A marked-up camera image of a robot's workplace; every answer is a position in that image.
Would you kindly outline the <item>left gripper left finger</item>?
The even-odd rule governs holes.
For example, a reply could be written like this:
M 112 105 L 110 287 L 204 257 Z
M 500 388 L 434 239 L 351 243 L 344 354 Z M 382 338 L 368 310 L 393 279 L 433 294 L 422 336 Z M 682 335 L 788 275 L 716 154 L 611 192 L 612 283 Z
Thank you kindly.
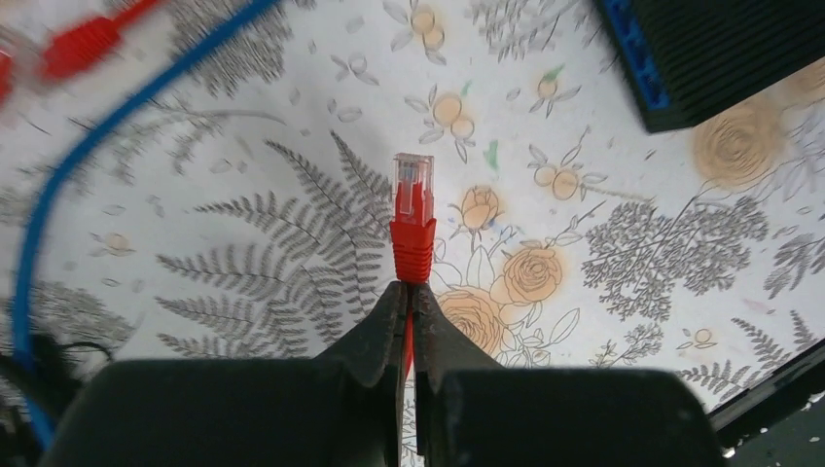
M 393 281 L 371 312 L 317 358 L 341 368 L 333 466 L 398 466 L 408 287 Z

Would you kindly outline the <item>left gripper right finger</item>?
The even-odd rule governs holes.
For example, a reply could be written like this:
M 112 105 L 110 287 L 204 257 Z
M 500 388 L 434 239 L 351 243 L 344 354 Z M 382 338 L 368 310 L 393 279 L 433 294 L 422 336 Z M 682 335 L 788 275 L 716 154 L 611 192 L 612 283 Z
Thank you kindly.
M 510 373 L 451 324 L 426 284 L 412 287 L 417 453 L 427 466 L 493 466 L 483 402 Z

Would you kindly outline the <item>black network switch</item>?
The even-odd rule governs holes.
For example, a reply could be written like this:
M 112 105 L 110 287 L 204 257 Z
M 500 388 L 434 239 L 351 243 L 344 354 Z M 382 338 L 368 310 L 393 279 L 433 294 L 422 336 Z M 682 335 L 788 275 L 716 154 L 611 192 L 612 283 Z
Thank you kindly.
M 595 1 L 650 133 L 697 126 L 824 55 L 821 1 Z

